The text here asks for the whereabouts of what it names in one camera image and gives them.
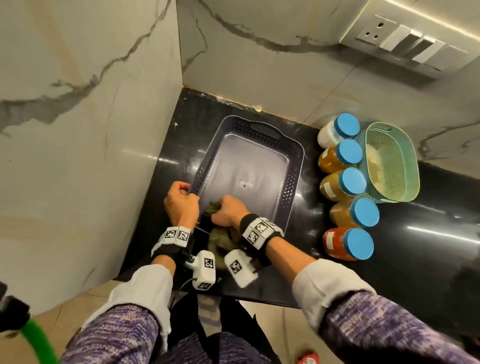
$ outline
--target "green tube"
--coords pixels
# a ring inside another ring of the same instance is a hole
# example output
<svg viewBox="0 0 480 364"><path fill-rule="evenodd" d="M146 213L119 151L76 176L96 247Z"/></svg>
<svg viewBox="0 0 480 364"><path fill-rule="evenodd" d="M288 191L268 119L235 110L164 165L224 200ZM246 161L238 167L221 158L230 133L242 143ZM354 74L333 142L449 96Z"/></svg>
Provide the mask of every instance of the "green tube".
<svg viewBox="0 0 480 364"><path fill-rule="evenodd" d="M40 364L57 364L55 355L47 336L42 328L33 320L29 319L20 332L32 346Z"/></svg>

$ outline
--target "black countertop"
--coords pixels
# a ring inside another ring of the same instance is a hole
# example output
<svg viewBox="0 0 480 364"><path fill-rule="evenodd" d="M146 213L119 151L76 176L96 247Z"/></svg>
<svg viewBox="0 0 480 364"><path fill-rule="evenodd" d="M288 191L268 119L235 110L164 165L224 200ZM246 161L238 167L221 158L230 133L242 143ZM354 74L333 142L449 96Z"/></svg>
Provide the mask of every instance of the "black countertop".
<svg viewBox="0 0 480 364"><path fill-rule="evenodd" d="M300 142L305 159L286 230L286 239L315 257L326 257L321 236L333 227L332 203L322 197L325 176L317 159L322 149L318 129L184 88L180 94L120 279L148 264L149 251L170 225L163 199L173 181L191 182L218 126L228 115L267 122ZM402 305L444 332L480 336L480 180L420 163L421 188L411 203L380 204L380 223L368 229L375 242L372 258L342 262L369 282L377 293ZM206 235L195 231L196 247ZM178 288L191 271L179 271ZM290 288L273 267L240 289L225 271L208 293L284 306L296 306Z"/></svg>

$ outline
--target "green plastic basket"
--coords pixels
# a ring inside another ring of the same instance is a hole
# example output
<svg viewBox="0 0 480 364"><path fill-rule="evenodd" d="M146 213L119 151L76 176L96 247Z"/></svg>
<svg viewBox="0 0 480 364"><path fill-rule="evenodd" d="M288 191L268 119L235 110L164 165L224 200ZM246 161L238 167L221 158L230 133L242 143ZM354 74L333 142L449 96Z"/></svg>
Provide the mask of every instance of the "green plastic basket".
<svg viewBox="0 0 480 364"><path fill-rule="evenodd" d="M376 203L412 201L420 191L420 177L415 147L408 135L380 121L362 127L355 140L363 150L363 159L356 167L365 175L367 189L355 197Z"/></svg>

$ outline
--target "purple sweater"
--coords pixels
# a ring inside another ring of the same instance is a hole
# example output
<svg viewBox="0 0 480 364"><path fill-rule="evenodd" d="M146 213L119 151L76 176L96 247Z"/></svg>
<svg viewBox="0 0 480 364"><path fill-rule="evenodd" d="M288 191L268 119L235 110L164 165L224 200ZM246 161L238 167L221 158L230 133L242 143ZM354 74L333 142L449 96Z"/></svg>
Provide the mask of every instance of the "purple sweater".
<svg viewBox="0 0 480 364"><path fill-rule="evenodd" d="M148 363L159 332L155 317L133 304L97 317L70 342L62 363ZM337 302L319 336L345 363L476 363L475 358L392 301L357 292ZM268 363L243 339L222 333L219 363ZM157 363L211 363L196 334L181 340Z"/></svg>

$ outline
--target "beige floor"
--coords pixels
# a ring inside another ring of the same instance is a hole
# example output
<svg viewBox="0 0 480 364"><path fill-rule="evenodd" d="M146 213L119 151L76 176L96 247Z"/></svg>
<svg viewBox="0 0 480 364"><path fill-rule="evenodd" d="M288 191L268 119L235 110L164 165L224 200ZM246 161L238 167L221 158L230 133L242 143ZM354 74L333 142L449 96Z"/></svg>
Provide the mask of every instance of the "beige floor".
<svg viewBox="0 0 480 364"><path fill-rule="evenodd" d="M36 316L58 355L82 323L107 301L110 291L118 284L116 281L107 282ZM300 310L254 302L241 303L250 315L256 314L259 325L283 364L294 363L295 354L305 348L316 350L321 363L341 363L310 330ZM19 335L13 339L0 338L0 364L4 363L35 364L37 361Z"/></svg>

